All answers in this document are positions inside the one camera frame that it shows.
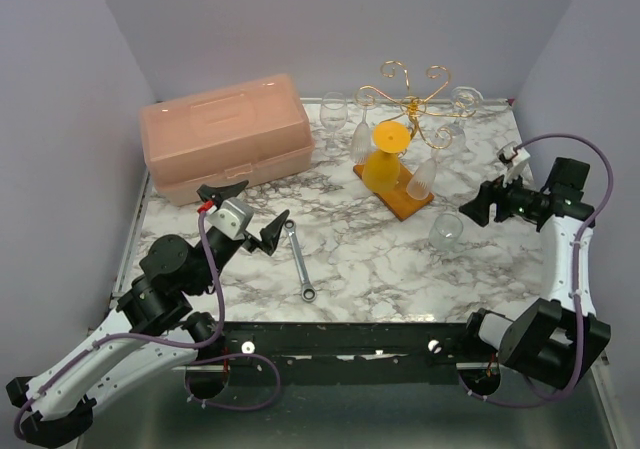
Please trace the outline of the short clear goblet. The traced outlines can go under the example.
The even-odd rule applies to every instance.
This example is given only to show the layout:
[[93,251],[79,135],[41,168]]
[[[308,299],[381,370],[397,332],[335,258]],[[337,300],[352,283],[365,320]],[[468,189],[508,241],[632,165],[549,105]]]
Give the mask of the short clear goblet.
[[463,232],[461,219],[454,214],[439,215],[429,232],[431,246],[440,252],[448,252],[454,249]]

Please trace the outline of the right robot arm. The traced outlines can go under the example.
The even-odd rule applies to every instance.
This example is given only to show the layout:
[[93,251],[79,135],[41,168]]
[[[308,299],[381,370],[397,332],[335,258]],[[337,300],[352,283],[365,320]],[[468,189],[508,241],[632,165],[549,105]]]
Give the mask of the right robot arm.
[[467,358],[480,361],[496,350],[501,365],[564,389],[606,348],[611,328],[598,320],[589,290],[594,208],[582,200],[589,170],[557,158],[541,190],[500,176],[460,207],[481,227],[520,217],[535,225],[543,247],[541,297],[515,320],[485,309],[473,313],[459,339]]

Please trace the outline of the yellow plastic wine glass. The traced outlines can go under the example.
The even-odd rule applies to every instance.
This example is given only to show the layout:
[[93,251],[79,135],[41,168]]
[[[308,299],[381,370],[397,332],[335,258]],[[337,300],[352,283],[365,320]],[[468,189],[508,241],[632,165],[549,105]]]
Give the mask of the yellow plastic wine glass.
[[376,150],[367,158],[362,172],[365,186],[373,193],[387,193],[394,189],[400,174],[398,155],[411,141],[408,129],[399,122],[385,121],[373,131]]

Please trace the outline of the ribbed clear champagne flute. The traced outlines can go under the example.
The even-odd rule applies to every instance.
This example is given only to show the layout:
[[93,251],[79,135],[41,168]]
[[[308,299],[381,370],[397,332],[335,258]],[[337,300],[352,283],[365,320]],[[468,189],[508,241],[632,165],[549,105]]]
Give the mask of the ribbed clear champagne flute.
[[368,107],[363,107],[362,118],[357,124],[350,145],[350,159],[356,165],[366,162],[371,151],[371,129],[367,122]]

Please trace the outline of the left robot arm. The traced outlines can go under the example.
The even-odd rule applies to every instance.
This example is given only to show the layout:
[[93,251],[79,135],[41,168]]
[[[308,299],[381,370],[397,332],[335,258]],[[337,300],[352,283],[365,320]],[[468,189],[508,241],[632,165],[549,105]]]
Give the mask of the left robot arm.
[[178,234],[157,239],[141,275],[83,342],[40,375],[7,384],[18,439],[61,448],[91,427],[99,408],[152,376],[183,365],[227,366],[240,356],[224,334],[222,269],[239,249],[272,255],[290,215],[251,234],[254,210],[239,197],[246,186],[201,186],[198,243]]

